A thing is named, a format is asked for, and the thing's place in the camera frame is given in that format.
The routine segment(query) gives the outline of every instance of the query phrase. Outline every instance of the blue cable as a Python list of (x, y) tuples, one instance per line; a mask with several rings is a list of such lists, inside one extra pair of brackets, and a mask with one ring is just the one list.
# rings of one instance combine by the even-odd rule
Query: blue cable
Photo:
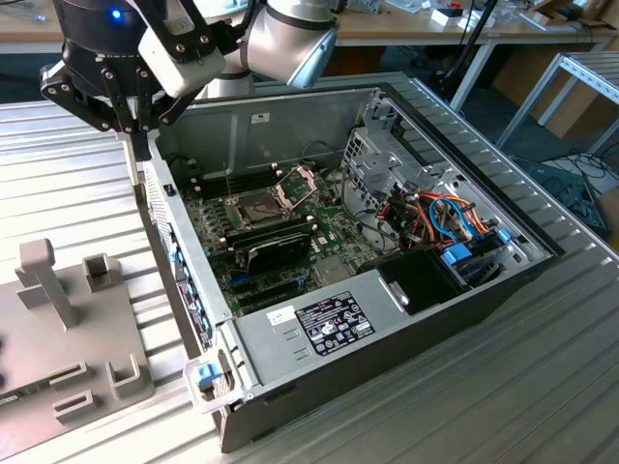
[(466, 227), (466, 230), (468, 230), (468, 232), (473, 237), (477, 237), (479, 235), (479, 232), (475, 228), (473, 228), (473, 226), (470, 224), (470, 222), (468, 221), (468, 219), (466, 218), (466, 216), (462, 212), (462, 209), (459, 207), (459, 205), (454, 200), (452, 200), (451, 198), (437, 198), (434, 201), (432, 201), (430, 203), (430, 205), (429, 205), (429, 218), (432, 221), (432, 225), (434, 226), (434, 228), (436, 230), (438, 230), (440, 233), (450, 237), (454, 241), (455, 244), (457, 243), (456, 235), (454, 235), (452, 232), (450, 232), (448, 230), (443, 229), (436, 222), (436, 218), (434, 217), (434, 206), (436, 206), (436, 203), (439, 202), (439, 201), (444, 201), (445, 203), (448, 203), (450, 206), (452, 206), (456, 210), (457, 215), (460, 217), (460, 220), (464, 224), (464, 227)]

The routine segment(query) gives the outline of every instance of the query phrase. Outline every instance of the blue latch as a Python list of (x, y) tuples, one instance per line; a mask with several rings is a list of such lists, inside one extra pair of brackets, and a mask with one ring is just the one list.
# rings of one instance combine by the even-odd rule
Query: blue latch
[(497, 235), (499, 236), (499, 239), (501, 239), (501, 242), (505, 245), (512, 239), (512, 234), (505, 229), (499, 229)]
[(473, 256), (473, 253), (471, 253), (471, 250), (468, 249), (465, 244), (449, 246), (443, 251), (443, 257), (449, 264), (455, 264), (471, 256)]
[(208, 388), (211, 383), (222, 377), (223, 370), (218, 362), (207, 362), (199, 365), (193, 372), (193, 380), (200, 389)]

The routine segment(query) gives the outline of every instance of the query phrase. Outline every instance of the metal rack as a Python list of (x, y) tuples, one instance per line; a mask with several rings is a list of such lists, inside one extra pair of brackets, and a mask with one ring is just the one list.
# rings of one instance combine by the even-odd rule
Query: metal rack
[[(497, 148), (503, 147), (514, 131), (518, 129), (560, 70), (567, 71), (572, 77), (538, 121), (540, 126), (544, 126), (548, 122), (579, 80), (609, 100), (619, 104), (619, 88), (617, 87), (619, 85), (619, 52), (559, 53), (554, 57), (510, 124), (496, 141)], [(618, 129), (619, 119), (591, 146), (589, 152), (597, 152)]]
[[(187, 360), (131, 197), (120, 142), (49, 102), (0, 106), (0, 225), (53, 234), (74, 264), (87, 248), (123, 264), (155, 395), (9, 462), (615, 462), (619, 450), (619, 257), (420, 81), (391, 83), (563, 248), (566, 256), (483, 324), (239, 451), (221, 455), (192, 410)], [(269, 82), (258, 93), (282, 92)], [(411, 131), (430, 159), (434, 148)], [(0, 276), (16, 239), (0, 240)]]

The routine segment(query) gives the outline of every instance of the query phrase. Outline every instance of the white plastic housing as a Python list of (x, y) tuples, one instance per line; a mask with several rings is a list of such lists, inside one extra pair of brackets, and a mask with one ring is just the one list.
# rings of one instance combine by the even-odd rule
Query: white plastic housing
[(204, 87), (225, 67), (225, 60), (217, 48), (201, 60), (176, 63), (150, 28), (142, 36), (137, 50), (164, 91), (175, 99)]

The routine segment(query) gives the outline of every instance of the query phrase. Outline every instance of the warning label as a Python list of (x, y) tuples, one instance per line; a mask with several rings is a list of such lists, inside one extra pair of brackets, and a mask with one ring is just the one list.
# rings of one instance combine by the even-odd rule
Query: warning label
[(297, 309), (299, 322), (320, 356), (374, 333), (374, 328), (350, 292)]

